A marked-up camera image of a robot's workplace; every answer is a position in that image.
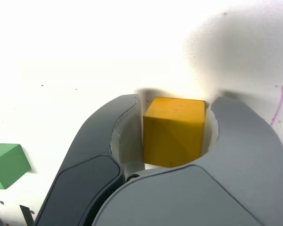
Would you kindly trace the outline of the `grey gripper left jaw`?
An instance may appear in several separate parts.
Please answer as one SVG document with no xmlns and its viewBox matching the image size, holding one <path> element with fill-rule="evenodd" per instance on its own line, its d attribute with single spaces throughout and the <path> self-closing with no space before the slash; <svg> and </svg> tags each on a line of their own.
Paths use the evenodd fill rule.
<svg viewBox="0 0 283 226">
<path fill-rule="evenodd" d="M 126 178 L 145 168 L 141 102 L 119 96 L 77 132 L 35 221 L 37 226 L 90 226 Z"/>
</svg>

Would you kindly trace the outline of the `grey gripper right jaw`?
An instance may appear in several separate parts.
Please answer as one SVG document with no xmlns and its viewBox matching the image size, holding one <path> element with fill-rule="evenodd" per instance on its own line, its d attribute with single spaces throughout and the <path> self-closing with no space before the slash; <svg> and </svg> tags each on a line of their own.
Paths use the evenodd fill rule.
<svg viewBox="0 0 283 226">
<path fill-rule="evenodd" d="M 211 104 L 218 135 L 184 166 L 127 182 L 103 204 L 95 226 L 283 226 L 283 145 L 240 100 Z"/>
</svg>

